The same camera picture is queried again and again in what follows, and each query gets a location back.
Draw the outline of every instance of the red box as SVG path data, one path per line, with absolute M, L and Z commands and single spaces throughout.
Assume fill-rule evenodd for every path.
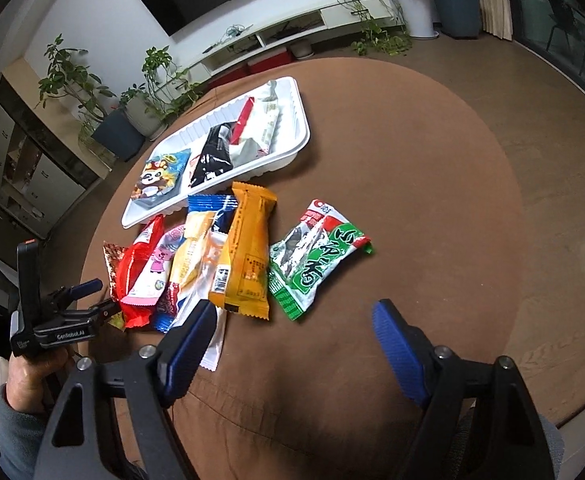
M 285 46 L 282 46 L 274 48 L 262 56 L 249 60 L 248 69 L 251 74 L 258 74 L 259 72 L 265 72 L 271 68 L 287 65 L 293 61 L 293 55 Z
M 230 83 L 232 81 L 236 81 L 237 79 L 241 79 L 250 75 L 250 69 L 247 64 L 240 65 L 237 68 L 234 68 L 230 72 L 226 72 L 225 74 L 220 75 L 217 79 L 213 79 L 208 83 L 208 90 L 225 85 L 226 83 Z

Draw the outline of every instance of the hand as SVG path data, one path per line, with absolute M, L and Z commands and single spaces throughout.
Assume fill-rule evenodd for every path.
M 69 348 L 55 348 L 34 359 L 10 356 L 6 400 L 16 412 L 44 413 L 44 379 L 61 370 L 71 358 Z

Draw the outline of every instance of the table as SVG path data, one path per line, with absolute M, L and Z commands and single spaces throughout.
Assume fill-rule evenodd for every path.
M 209 92 L 165 135 L 284 75 L 298 81 L 311 140 L 289 166 L 253 181 L 279 197 L 271 241 L 318 198 L 370 236 L 376 253 L 340 264 L 299 322 L 274 303 L 270 321 L 229 316 L 218 370 L 200 369 L 171 416 L 202 480 L 385 478 L 420 411 L 384 359 L 371 307 L 391 298 L 434 344 L 494 360 L 520 303 L 519 188 L 466 103 L 426 76 L 377 60 L 309 60 L 250 76 Z M 135 238 L 138 230 L 124 230 L 120 219 L 143 160 L 106 208 L 82 280 L 108 279 L 103 241 Z M 90 352 L 114 360 L 158 340 L 107 327 Z M 120 423 L 130 444 L 125 409 Z

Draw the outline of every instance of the brown floor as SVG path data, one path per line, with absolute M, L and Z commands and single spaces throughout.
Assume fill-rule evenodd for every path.
M 320 56 L 354 53 L 336 48 Z M 475 109 L 508 155 L 521 186 L 530 251 L 506 351 L 517 359 L 538 409 L 555 423 L 566 420 L 585 405 L 585 96 L 521 46 L 492 36 L 442 36 L 415 42 L 407 56 L 371 57 L 446 85 Z M 130 164 L 119 165 L 55 230 L 45 250 L 44 288 L 79 279 L 90 237 Z

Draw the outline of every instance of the metal screw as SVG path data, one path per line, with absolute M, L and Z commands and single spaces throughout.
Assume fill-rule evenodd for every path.
M 153 357 L 153 355 L 157 352 L 157 347 L 154 345 L 146 345 L 142 346 L 139 349 L 139 355 L 142 359 L 148 359 Z
M 435 355 L 440 359 L 448 359 L 448 357 L 453 355 L 453 351 L 450 350 L 447 346 L 436 346 Z
M 515 362 L 507 355 L 502 355 L 499 359 L 497 359 L 497 362 L 504 370 L 509 370 L 515 366 Z
M 88 370 L 92 366 L 92 360 L 90 357 L 82 357 L 77 361 L 77 368 L 81 371 Z

